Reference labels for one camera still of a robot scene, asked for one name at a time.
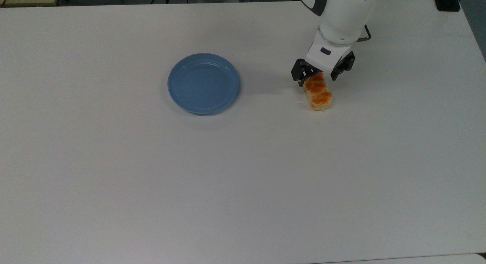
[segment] table surface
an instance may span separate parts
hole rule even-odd
[[[299,2],[0,9],[4,263],[303,264],[486,251],[486,64],[463,12],[380,0],[333,106]],[[213,116],[178,60],[236,67]]]

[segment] bread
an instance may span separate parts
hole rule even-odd
[[[304,81],[307,101],[313,110],[326,110],[333,102],[333,95],[328,91],[322,72]]]

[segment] toasted bread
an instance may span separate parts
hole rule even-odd
[[[306,79],[303,87],[313,110],[326,110],[333,103],[333,95],[328,91],[322,72]]]

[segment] blue plate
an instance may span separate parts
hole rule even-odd
[[[211,53],[197,53],[175,64],[167,87],[172,100],[184,110],[213,114],[233,103],[240,79],[228,60]]]

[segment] robotic arm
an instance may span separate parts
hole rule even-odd
[[[292,69],[294,81],[323,72],[325,79],[336,80],[354,63],[352,49],[368,33],[366,22],[378,0],[301,0],[314,14],[321,16],[316,36],[305,59],[298,59]]]

